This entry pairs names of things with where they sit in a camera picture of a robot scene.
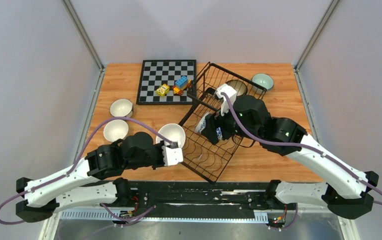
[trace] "chessboard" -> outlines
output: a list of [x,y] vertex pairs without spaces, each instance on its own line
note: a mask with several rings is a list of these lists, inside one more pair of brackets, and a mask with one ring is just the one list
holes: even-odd
[[[196,67],[196,60],[144,60],[136,104],[192,104],[193,100],[187,94],[195,96],[195,87],[184,90],[181,96],[174,95],[173,87],[175,81],[182,76],[195,81]],[[156,94],[156,89],[163,84],[167,84],[170,89],[165,96],[159,96]]]

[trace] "wall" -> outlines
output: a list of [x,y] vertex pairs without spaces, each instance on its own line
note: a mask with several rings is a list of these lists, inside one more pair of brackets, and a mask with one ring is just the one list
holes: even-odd
[[[382,1],[341,1],[301,73],[322,143],[382,189]],[[382,239],[382,206],[356,224]]]
[[[61,1],[0,1],[0,203],[18,178],[72,163],[97,77]],[[19,220],[19,201],[1,218]],[[0,240],[36,240],[41,227],[0,225]]]
[[104,64],[295,64],[330,1],[72,0]]

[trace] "wooden tabletop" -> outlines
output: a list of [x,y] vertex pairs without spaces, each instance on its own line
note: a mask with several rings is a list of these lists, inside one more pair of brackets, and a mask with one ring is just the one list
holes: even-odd
[[[247,79],[251,79],[253,75],[258,73],[270,75],[274,80],[274,87],[263,97],[270,114],[273,117],[293,119],[310,132],[309,122],[291,64],[220,63],[219,65]],[[144,122],[157,131],[165,124],[179,123],[188,112],[190,105],[136,105],[141,66],[141,63],[108,65],[88,134],[99,123],[112,117],[109,111],[110,105],[117,99],[129,99],[134,103],[132,118]],[[198,63],[197,72],[204,66],[205,63]],[[136,132],[150,133],[135,123],[129,122],[128,125],[129,135]],[[153,134],[150,133],[150,135],[154,139],[156,138]],[[104,139],[103,128],[101,128],[89,143],[85,153],[109,143]],[[128,180],[148,181],[203,181],[200,176],[181,164],[161,167],[156,170],[150,167],[125,170],[122,177]],[[251,148],[238,148],[219,181],[269,182],[275,179],[295,182],[318,182],[322,180],[298,162],[268,152],[260,145],[255,144]]]

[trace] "dish rack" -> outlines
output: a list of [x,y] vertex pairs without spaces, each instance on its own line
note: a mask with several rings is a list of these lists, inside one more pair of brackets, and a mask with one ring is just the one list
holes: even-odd
[[[196,95],[187,95],[192,99],[192,106],[179,122],[186,134],[186,142],[182,148],[182,164],[209,183],[215,183],[219,179],[232,156],[241,146],[243,138],[234,135],[228,140],[220,140],[213,145],[206,137],[195,133],[194,130],[205,113],[212,114],[220,111],[222,102],[214,95],[215,90],[231,80],[242,81],[247,88],[247,95],[257,99],[262,99],[267,91],[266,88],[256,85],[243,76],[208,62],[190,86],[196,89]],[[254,91],[253,86],[257,87],[260,93]]]

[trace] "yellow toy car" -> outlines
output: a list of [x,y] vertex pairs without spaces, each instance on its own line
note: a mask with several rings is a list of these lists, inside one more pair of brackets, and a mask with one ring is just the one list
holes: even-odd
[[160,97],[163,97],[169,92],[170,87],[167,84],[161,85],[159,88],[156,89],[155,93],[159,95]]

